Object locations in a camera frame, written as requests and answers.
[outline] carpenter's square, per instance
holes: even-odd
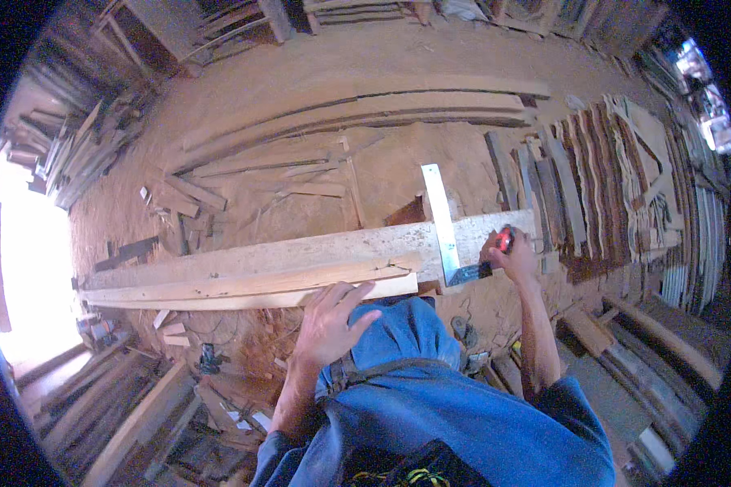
[[[433,214],[433,223],[436,226],[436,235],[439,239],[441,268],[444,271],[444,282],[447,287],[492,276],[493,269],[490,267],[489,261],[465,267],[460,265],[458,244],[455,242],[455,232],[452,227],[450,205],[447,201],[447,193],[444,191],[444,184],[441,181],[439,165],[426,164],[422,166],[422,177],[425,178],[430,211]],[[501,252],[509,253],[515,239],[515,231],[512,227],[507,226],[499,232],[498,236],[497,247]]]

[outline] dirt floor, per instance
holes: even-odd
[[[568,115],[571,110],[564,102],[566,95],[575,95],[586,104],[603,93],[627,95],[660,118],[666,116],[662,98],[643,80],[625,76],[611,61],[564,38],[551,36],[534,41],[525,33],[457,20],[447,22],[440,17],[428,27],[411,19],[325,26],[317,37],[298,34],[283,46],[263,44],[211,65],[198,79],[177,77],[166,82],[164,98],[146,115],[145,133],[124,160],[98,180],[70,211],[73,265],[79,280],[91,274],[95,262],[107,258],[106,241],[124,245],[166,231],[166,225],[147,210],[138,192],[142,186],[152,185],[154,166],[163,168],[174,161],[187,131],[215,126],[220,117],[254,103],[273,101],[286,91],[312,88],[322,82],[437,73],[544,81],[552,97],[538,101],[539,122],[553,122]],[[468,178],[445,181],[458,193],[463,214],[497,211],[496,191],[488,186],[487,175],[477,172],[482,170],[478,166],[481,154],[466,152],[466,137],[471,136],[472,129],[480,133],[495,129],[510,150],[530,129],[461,125],[468,124],[446,124],[428,130],[415,125],[378,130],[385,138],[355,158],[361,192],[367,195],[363,198],[366,227],[380,226],[382,219],[422,190],[415,164],[434,158],[462,174],[470,173]],[[371,131],[377,130],[355,129],[348,132],[348,137],[355,140]],[[279,174],[259,172],[262,179]],[[258,213],[255,219],[255,212],[273,195],[246,189],[243,182],[250,177],[245,174],[242,184],[236,179],[222,189],[228,210],[216,216],[214,237],[205,239],[198,252],[357,229],[351,200],[325,196],[290,195],[270,210]],[[334,170],[314,181],[341,182],[345,178]],[[171,258],[160,248],[149,261]],[[594,311],[601,306],[603,292],[627,294],[630,290],[641,295],[645,283],[649,287],[640,266],[617,269],[575,286],[567,282],[561,267],[558,272],[542,276],[542,282],[551,317],[573,301],[582,300]],[[447,326],[454,316],[470,317],[478,331],[478,343],[469,353],[504,353],[520,329],[519,301],[506,278],[480,280],[467,284],[458,294],[438,296],[437,310]],[[215,343],[231,359],[232,373],[278,383],[283,369],[273,359],[286,360],[292,354],[292,332],[298,328],[302,311],[189,313],[185,316],[192,342],[189,348],[162,343],[151,326],[155,315],[155,311],[148,310],[128,314],[145,347],[197,362],[199,345]]]

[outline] blue shirt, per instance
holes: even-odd
[[[317,386],[322,426],[303,445],[282,432],[269,434],[252,485],[340,485],[352,452],[407,454],[434,439],[493,485],[614,485],[609,442],[574,378],[528,404],[459,373],[457,342],[423,300],[363,305],[350,323],[374,308],[382,317],[352,349],[358,369],[406,357],[452,367],[394,370],[334,399],[324,394],[326,368]]]

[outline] long wooden strip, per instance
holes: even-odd
[[[422,267],[419,252],[362,262],[334,263],[317,267],[301,267],[268,274],[247,274],[240,278],[209,278],[206,280],[158,284],[143,287],[118,287],[97,291],[81,291],[78,295],[88,302],[97,301],[162,301],[198,299],[203,297],[247,296],[272,292],[297,291],[337,283],[361,282],[369,279],[405,276]]]
[[[359,80],[332,80],[322,86],[287,93],[281,100],[261,103],[220,122],[217,130],[197,129],[184,139],[184,151],[192,151],[227,133],[267,122],[290,114],[355,101],[387,93],[419,91],[481,91],[488,93],[525,94],[541,99],[549,98],[546,83],[526,80],[504,80],[492,76],[475,75],[394,75]]]
[[[515,95],[477,92],[421,92],[387,94],[361,98],[330,107],[315,108],[286,115],[222,136],[195,151],[179,154],[179,161],[167,172],[189,170],[208,161],[227,156],[250,143],[264,142],[316,125],[364,119],[379,114],[421,112],[522,112],[520,98]]]
[[[490,232],[506,224],[521,228],[531,238],[536,235],[530,209],[476,215],[454,222],[461,266],[477,263],[479,251]],[[433,222],[426,221],[227,248],[143,266],[106,270],[94,274],[82,286],[105,289],[205,280],[213,275],[233,278],[281,272],[296,267],[299,262],[313,267],[331,262],[389,258],[410,252],[420,252],[422,256],[422,267],[417,273],[420,282],[443,279],[436,227]]]
[[[485,141],[487,142],[487,149],[490,151],[490,159],[492,159],[493,166],[496,168],[498,186],[504,195],[504,199],[507,201],[509,209],[512,211],[520,209],[517,205],[517,188],[515,187],[514,179],[511,178],[511,166],[507,161],[507,157],[509,156],[507,156],[501,147],[498,141],[498,134],[495,131],[488,131],[485,134]]]
[[[106,485],[133,445],[151,440],[167,415],[189,394],[193,384],[195,381],[189,375],[187,363],[179,361],[122,423],[89,469],[82,485]]]
[[[222,311],[232,309],[249,309],[249,308],[292,308],[295,306],[305,306],[309,304],[313,295],[322,289],[322,287],[314,287],[311,289],[303,289],[301,291],[288,291],[280,293],[271,293],[265,295],[235,296],[235,297],[205,297],[201,299],[182,299],[180,301],[102,301],[94,302],[96,306],[105,308],[124,308],[124,309],[156,309],[170,307],[179,311]],[[377,297],[388,297],[398,295],[408,295],[416,293],[417,274],[410,273],[398,278],[381,279],[376,282],[376,286],[364,299],[375,299]],[[173,336],[166,336],[165,341]]]
[[[213,192],[208,192],[203,188],[199,188],[192,183],[186,182],[184,179],[177,178],[174,175],[165,176],[165,182],[176,188],[176,190],[199,200],[213,209],[224,211],[224,207],[227,204],[227,200],[225,200],[222,196],[215,195]]]
[[[585,220],[582,217],[582,209],[580,208],[581,203],[579,202],[579,196],[577,195],[577,188],[575,186],[574,177],[571,175],[571,166],[566,157],[566,151],[560,142],[552,137],[552,134],[546,128],[542,128],[539,131],[539,138],[542,141],[545,149],[549,151],[555,162],[555,169],[557,170],[558,179],[560,180],[560,189],[563,193],[564,208],[566,210],[566,217],[571,225],[571,237],[574,241],[574,255],[582,256],[581,244],[587,241],[587,235],[585,234]]]
[[[633,323],[639,331],[647,334],[669,350],[672,355],[690,365],[709,387],[713,390],[720,388],[722,377],[717,367],[712,365],[709,360],[704,358],[695,348],[688,345],[682,338],[655,321],[653,317],[647,315],[641,309],[621,299],[613,296],[604,296],[603,299],[608,306],[618,308],[624,314],[628,315],[632,319],[630,323]]]

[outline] right hand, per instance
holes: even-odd
[[[498,231],[493,230],[479,253],[479,261],[489,260],[492,268],[504,269],[515,284],[526,284],[536,279],[536,254],[528,234],[516,227],[514,230],[515,241],[509,255],[496,248]]]

